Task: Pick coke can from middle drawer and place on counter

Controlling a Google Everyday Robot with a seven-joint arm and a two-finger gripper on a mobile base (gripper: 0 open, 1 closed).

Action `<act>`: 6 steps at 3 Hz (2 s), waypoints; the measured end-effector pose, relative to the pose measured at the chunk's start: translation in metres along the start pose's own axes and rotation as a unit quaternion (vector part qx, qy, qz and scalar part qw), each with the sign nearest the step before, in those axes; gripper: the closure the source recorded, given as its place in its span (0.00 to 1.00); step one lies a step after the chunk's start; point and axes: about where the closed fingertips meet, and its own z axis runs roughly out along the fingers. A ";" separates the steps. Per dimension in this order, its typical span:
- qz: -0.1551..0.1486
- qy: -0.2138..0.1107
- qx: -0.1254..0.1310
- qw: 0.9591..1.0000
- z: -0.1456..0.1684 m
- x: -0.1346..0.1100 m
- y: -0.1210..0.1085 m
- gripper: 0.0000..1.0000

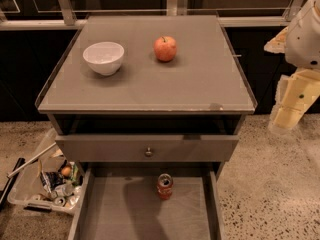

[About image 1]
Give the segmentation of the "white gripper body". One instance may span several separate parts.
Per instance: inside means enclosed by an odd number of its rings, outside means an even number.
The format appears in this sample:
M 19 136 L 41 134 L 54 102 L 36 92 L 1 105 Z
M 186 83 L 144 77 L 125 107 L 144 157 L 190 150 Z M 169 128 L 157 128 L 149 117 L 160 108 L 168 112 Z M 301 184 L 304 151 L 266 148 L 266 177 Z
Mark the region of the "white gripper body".
M 282 75 L 277 84 L 269 130 L 271 132 L 292 130 L 319 97 L 319 70 L 298 68 L 291 76 Z

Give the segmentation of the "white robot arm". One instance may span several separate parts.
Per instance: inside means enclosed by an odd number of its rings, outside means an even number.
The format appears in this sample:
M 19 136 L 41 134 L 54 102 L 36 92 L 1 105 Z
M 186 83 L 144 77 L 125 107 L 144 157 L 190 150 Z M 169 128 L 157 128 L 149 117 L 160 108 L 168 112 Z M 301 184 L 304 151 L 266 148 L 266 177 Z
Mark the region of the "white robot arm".
M 297 67 L 277 84 L 269 130 L 292 130 L 320 97 L 320 0 L 308 0 L 290 24 L 267 42 L 264 50 L 283 53 Z

